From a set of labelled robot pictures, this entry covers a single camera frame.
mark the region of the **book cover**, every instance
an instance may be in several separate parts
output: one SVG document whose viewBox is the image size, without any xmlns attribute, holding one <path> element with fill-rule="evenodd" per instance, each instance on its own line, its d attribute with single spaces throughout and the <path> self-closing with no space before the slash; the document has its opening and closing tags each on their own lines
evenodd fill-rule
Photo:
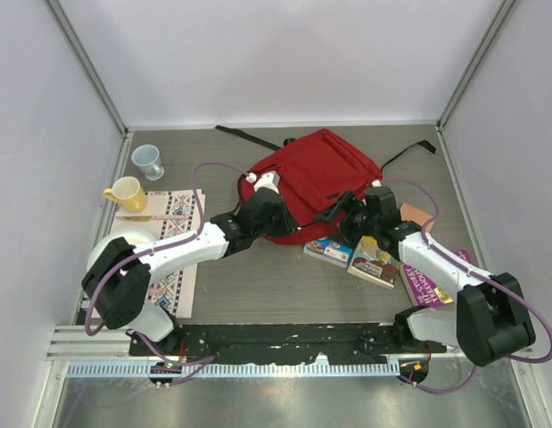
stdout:
<svg viewBox="0 0 552 428">
<path fill-rule="evenodd" d="M 432 218 L 432 214 L 428 214 L 422 210 L 419 210 L 417 207 L 413 207 L 409 203 L 404 202 L 400 205 L 400 217 L 403 220 L 412 220 L 417 223 L 419 226 L 423 226 L 426 221 Z M 426 232 L 430 233 L 434 226 L 434 222 L 430 223 L 426 227 Z"/>
<path fill-rule="evenodd" d="M 376 240 L 363 236 L 358 242 L 347 272 L 385 288 L 394 288 L 400 262 L 381 250 Z"/>
<path fill-rule="evenodd" d="M 472 263 L 470 253 L 467 250 L 456 251 L 455 254 L 463 261 Z M 451 303 L 452 298 L 431 279 L 418 269 L 410 265 L 402 266 L 402 282 L 407 287 L 408 296 L 415 306 L 427 306 L 437 308 Z"/>
<path fill-rule="evenodd" d="M 329 238 L 321 238 L 316 241 L 306 243 L 303 252 L 309 256 L 315 257 L 333 263 L 334 265 L 346 268 L 349 265 L 350 256 L 353 249 L 341 245 Z"/>
</svg>

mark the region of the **white mug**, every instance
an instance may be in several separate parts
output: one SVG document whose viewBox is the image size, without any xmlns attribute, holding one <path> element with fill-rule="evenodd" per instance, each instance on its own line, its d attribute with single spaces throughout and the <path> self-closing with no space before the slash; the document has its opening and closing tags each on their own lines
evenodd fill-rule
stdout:
<svg viewBox="0 0 552 428">
<path fill-rule="evenodd" d="M 147 180 L 158 180 L 165 173 L 161 166 L 161 154 L 154 145 L 145 144 L 137 147 L 131 155 L 131 160 L 144 174 Z"/>
</svg>

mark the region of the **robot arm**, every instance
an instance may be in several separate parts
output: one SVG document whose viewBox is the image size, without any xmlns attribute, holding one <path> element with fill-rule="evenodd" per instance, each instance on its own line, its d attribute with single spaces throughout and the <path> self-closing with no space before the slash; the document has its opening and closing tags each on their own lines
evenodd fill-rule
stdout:
<svg viewBox="0 0 552 428">
<path fill-rule="evenodd" d="M 333 219 L 338 209 L 346 212 L 340 230 L 349 244 L 356 245 L 362 235 L 373 236 L 382 250 L 423 272 L 454 301 L 397 314 L 400 342 L 434 341 L 459 347 L 477 366 L 487 366 L 535 342 L 527 309 L 476 278 L 491 278 L 523 297 L 517 280 L 508 273 L 494 276 L 464 262 L 430 234 L 424 235 L 425 241 L 418 224 L 401 219 L 389 187 L 368 187 L 365 203 L 346 193 L 324 213 L 323 220 Z"/>
<path fill-rule="evenodd" d="M 127 327 L 144 334 L 164 354 L 173 349 L 182 335 L 180 326 L 166 310 L 145 300 L 148 286 L 195 263 L 247 250 L 260 236 L 293 232 L 298 225 L 277 191 L 278 179 L 275 172 L 263 174 L 254 185 L 254 194 L 237 212 L 211 218 L 190 242 L 177 244 L 194 232 L 136 246 L 124 238 L 109 242 L 82 281 L 89 298 L 112 267 L 135 254 L 144 255 L 113 275 L 102 289 L 95 308 L 107 327 Z"/>
<path fill-rule="evenodd" d="M 182 329 L 166 310 L 145 300 L 149 284 L 194 263 L 247 250 L 260 236 L 284 236 L 296 230 L 298 225 L 277 191 L 277 181 L 276 173 L 264 174 L 255 184 L 254 194 L 237 212 L 213 217 L 189 243 L 175 245 L 194 232 L 137 246 L 124 238 L 111 241 L 82 282 L 90 298 L 110 269 L 134 254 L 144 255 L 129 262 L 102 289 L 95 308 L 107 327 L 130 327 L 147 336 L 163 354 L 174 349 Z M 515 278 L 509 274 L 492 276 L 472 265 L 466 272 L 460 269 L 465 265 L 463 260 L 436 244 L 429 234 L 426 243 L 419 225 L 401 220 L 389 187 L 370 186 L 365 202 L 347 192 L 316 220 L 332 223 L 343 212 L 339 229 L 344 241 L 355 246 L 362 235 L 373 236 L 382 250 L 422 271 L 454 300 L 440 308 L 415 307 L 397 314 L 398 342 L 434 341 L 459 347 L 477 366 L 486 366 L 535 342 L 527 310 L 469 274 L 491 277 L 523 297 Z"/>
</svg>

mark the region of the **yellow mug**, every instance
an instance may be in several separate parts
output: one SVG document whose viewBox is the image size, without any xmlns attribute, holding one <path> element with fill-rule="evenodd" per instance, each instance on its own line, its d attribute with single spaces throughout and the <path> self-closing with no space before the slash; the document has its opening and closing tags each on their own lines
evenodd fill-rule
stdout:
<svg viewBox="0 0 552 428">
<path fill-rule="evenodd" d="M 141 212 L 147 206 L 147 195 L 134 177 L 120 178 L 112 189 L 105 189 L 103 195 L 131 212 Z"/>
</svg>

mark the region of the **black strap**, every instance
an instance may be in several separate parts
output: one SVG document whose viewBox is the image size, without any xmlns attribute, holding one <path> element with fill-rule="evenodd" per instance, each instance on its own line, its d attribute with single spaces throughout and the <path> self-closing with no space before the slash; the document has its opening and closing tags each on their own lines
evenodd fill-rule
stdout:
<svg viewBox="0 0 552 428">
<path fill-rule="evenodd" d="M 261 138 L 257 138 L 256 136 L 251 136 L 250 134 L 247 134 L 243 132 L 241 129 L 233 129 L 233 128 L 227 128 L 223 127 L 222 125 L 217 125 L 214 127 L 214 129 L 217 129 L 218 131 L 227 132 L 228 134 L 232 134 L 233 136 L 239 136 L 240 138 L 243 138 L 244 140 L 252 141 L 255 144 L 259 144 L 262 147 L 266 147 L 267 149 L 271 149 L 274 152 L 281 149 L 279 145 L 272 144 L 266 140 L 262 140 Z"/>
<path fill-rule="evenodd" d="M 388 159 L 384 165 L 381 166 L 381 172 L 383 172 L 383 169 L 384 167 L 386 167 L 389 163 L 392 163 L 394 162 L 395 160 L 397 160 L 400 156 L 402 156 L 404 154 L 404 152 L 406 150 L 408 150 L 409 148 L 411 147 L 414 147 L 415 145 L 420 145 L 421 147 L 424 147 L 428 152 L 432 153 L 432 154 L 436 154 L 436 147 L 434 147 L 432 144 L 430 144 L 429 141 L 426 141 L 426 140 L 422 140 L 422 141 L 419 141 L 418 143 L 413 143 L 411 144 L 409 147 L 407 147 L 406 149 L 404 149 L 402 152 L 396 154 L 395 156 L 392 156 L 390 159 Z"/>
</svg>

